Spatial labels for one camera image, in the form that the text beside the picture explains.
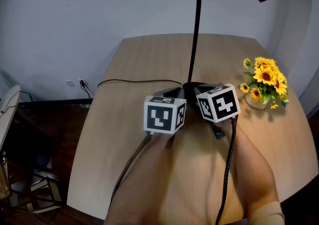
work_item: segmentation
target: electrical outlet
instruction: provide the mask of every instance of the electrical outlet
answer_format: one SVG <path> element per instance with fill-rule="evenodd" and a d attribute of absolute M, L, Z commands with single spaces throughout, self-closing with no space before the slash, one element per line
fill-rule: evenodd
<path fill-rule="evenodd" d="M 75 87 L 74 83 L 72 82 L 72 80 L 66 80 L 66 84 L 69 86 L 69 87 Z"/>
<path fill-rule="evenodd" d="M 89 85 L 85 78 L 79 78 L 79 82 L 83 81 L 85 85 Z"/>

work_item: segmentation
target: flower vase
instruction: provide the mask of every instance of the flower vase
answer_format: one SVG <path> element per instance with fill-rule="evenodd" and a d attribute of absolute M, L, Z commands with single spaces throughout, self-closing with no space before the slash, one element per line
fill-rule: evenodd
<path fill-rule="evenodd" d="M 268 102 L 266 102 L 265 104 L 261 103 L 260 101 L 255 102 L 253 98 L 251 97 L 250 93 L 247 93 L 245 95 L 245 100 L 248 105 L 258 110 L 265 109 L 268 104 Z"/>

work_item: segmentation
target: black power cord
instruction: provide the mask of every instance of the black power cord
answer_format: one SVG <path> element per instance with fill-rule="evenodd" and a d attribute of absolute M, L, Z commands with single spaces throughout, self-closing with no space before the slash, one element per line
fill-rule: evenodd
<path fill-rule="evenodd" d="M 83 80 L 80 81 L 80 87 L 81 87 L 82 90 L 84 90 L 87 93 L 89 99 L 92 99 L 90 93 L 85 88 L 85 82 Z"/>
<path fill-rule="evenodd" d="M 95 94 L 89 89 L 89 87 L 85 85 L 84 88 L 87 89 L 93 96 L 95 96 Z"/>
<path fill-rule="evenodd" d="M 180 84 L 180 82 L 174 81 L 174 80 L 167 80 L 167 79 L 163 79 L 163 80 L 142 80 L 142 81 L 130 81 L 130 80 L 122 80 L 122 79 L 109 79 L 109 80 L 105 80 L 99 83 L 98 87 L 106 82 L 110 82 L 110 81 L 120 81 L 120 82 L 127 82 L 127 83 L 153 83 L 153 82 L 172 82 L 172 83 L 177 83 Z"/>
<path fill-rule="evenodd" d="M 34 214 L 34 216 L 37 217 L 37 218 L 38 218 L 42 223 L 44 223 L 44 224 L 49 224 L 51 221 L 53 221 L 53 218 L 57 215 L 57 213 L 54 213 L 54 214 L 51 216 L 51 218 L 49 219 L 49 221 L 44 222 L 38 215 L 36 215 L 35 213 L 30 212 L 30 211 L 24 213 L 24 212 L 19 212 L 19 211 L 13 209 L 13 212 L 18 213 L 18 214 Z"/>
<path fill-rule="evenodd" d="M 231 124 L 232 124 L 232 135 L 231 135 L 231 140 L 229 144 L 229 150 L 228 150 L 228 155 L 227 155 L 227 160 L 226 160 L 226 167 L 225 167 L 225 173 L 224 173 L 224 186 L 223 186 L 223 196 L 221 200 L 221 205 L 220 209 L 217 215 L 216 223 L 215 225 L 219 224 L 221 215 L 224 211 L 225 207 L 225 202 L 226 202 L 226 196 L 227 196 L 227 185 L 228 185 L 228 174 L 229 174 L 229 168 L 230 168 L 230 162 L 231 162 L 231 156 L 233 154 L 233 149 L 235 145 L 235 138 L 236 138 L 236 125 L 237 125 L 237 117 L 234 117 L 231 119 Z"/>
<path fill-rule="evenodd" d="M 109 208 L 111 206 L 111 203 L 112 203 L 112 200 L 113 200 L 113 197 L 116 193 L 116 191 L 118 190 L 126 172 L 128 171 L 128 169 L 130 168 L 130 165 L 133 163 L 134 159 L 138 156 L 138 154 L 143 150 L 143 148 L 149 143 L 149 141 L 151 140 L 152 138 L 152 135 L 147 135 L 144 140 L 142 141 L 142 143 L 139 145 L 139 147 L 136 149 L 136 151 L 133 153 L 133 155 L 131 156 L 131 158 L 128 160 L 128 162 L 126 163 L 123 171 L 121 172 L 121 175 L 120 177 L 118 178 L 115 186 L 114 186 L 114 190 L 113 190 L 113 193 L 112 193 L 112 196 L 111 196 L 111 201 L 110 201 L 110 205 L 109 205 Z"/>
<path fill-rule="evenodd" d="M 1 117 L 3 116 L 3 114 L 5 114 L 5 113 L 8 111 L 9 108 L 18 107 L 18 106 L 8 106 L 8 105 L 9 105 L 10 101 L 13 99 L 13 97 L 14 97 L 16 94 L 18 94 L 19 92 L 28 94 L 29 97 L 30 97 L 30 99 L 31 99 L 31 101 L 33 101 L 33 98 L 32 98 L 32 96 L 31 96 L 31 94 L 30 94 L 29 92 L 23 92 L 23 91 L 18 91 L 18 92 L 16 92 L 16 93 L 13 94 L 12 97 L 9 99 L 8 103 L 7 103 L 6 106 L 5 106 L 5 109 L 4 109 L 3 111 L 1 111 L 0 119 L 1 119 Z M 21 109 L 22 109 L 29 117 L 33 118 L 33 117 L 30 116 L 23 108 L 21 108 Z"/>

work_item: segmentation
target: yellow flower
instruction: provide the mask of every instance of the yellow flower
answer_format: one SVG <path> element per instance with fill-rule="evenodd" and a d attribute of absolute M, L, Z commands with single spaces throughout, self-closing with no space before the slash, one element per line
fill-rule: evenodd
<path fill-rule="evenodd" d="M 266 59 L 263 57 L 255 58 L 255 69 L 260 68 L 261 66 L 264 68 L 270 67 L 275 73 L 279 71 L 274 59 Z"/>
<path fill-rule="evenodd" d="M 285 93 L 283 95 L 280 95 L 279 98 L 280 98 L 281 101 L 283 101 L 285 103 L 289 103 L 289 99 L 288 99 L 287 93 Z"/>
<path fill-rule="evenodd" d="M 263 66 L 264 68 L 271 65 L 271 62 L 269 59 L 263 58 L 263 57 L 257 57 L 255 58 L 255 69 L 260 68 L 260 66 Z"/>
<path fill-rule="evenodd" d="M 256 69 L 254 78 L 257 79 L 258 83 L 263 82 L 264 84 L 274 85 L 276 75 L 270 67 L 264 68 L 260 66 L 260 68 Z"/>
<path fill-rule="evenodd" d="M 250 59 L 248 58 L 244 59 L 244 67 L 247 69 L 250 67 Z"/>
<path fill-rule="evenodd" d="M 249 92 L 249 86 L 246 84 L 246 83 L 242 83 L 240 85 L 240 90 L 243 92 L 243 93 L 248 93 Z"/>
<path fill-rule="evenodd" d="M 255 102 L 261 99 L 262 96 L 258 88 L 253 88 L 253 90 L 251 91 L 251 97 Z"/>
<path fill-rule="evenodd" d="M 281 95 L 284 95 L 285 93 L 287 93 L 287 85 L 283 83 L 283 81 L 285 81 L 286 78 L 284 77 L 284 75 L 279 72 L 277 74 L 277 78 L 275 80 L 275 83 L 274 83 L 274 87 L 276 89 L 276 92 L 281 96 Z"/>

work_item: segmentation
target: forearm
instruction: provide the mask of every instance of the forearm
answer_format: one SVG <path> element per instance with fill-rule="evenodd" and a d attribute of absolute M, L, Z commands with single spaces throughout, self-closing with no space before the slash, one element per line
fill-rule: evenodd
<path fill-rule="evenodd" d="M 230 130 L 226 136 L 230 142 Z M 271 167 L 239 126 L 232 159 L 236 166 L 240 192 L 247 202 L 248 216 L 262 205 L 278 200 Z"/>
<path fill-rule="evenodd" d="M 118 188 L 109 208 L 105 225 L 142 224 L 151 208 L 156 205 L 159 180 L 158 166 L 169 135 L 156 135 L 142 151 L 126 178 Z"/>

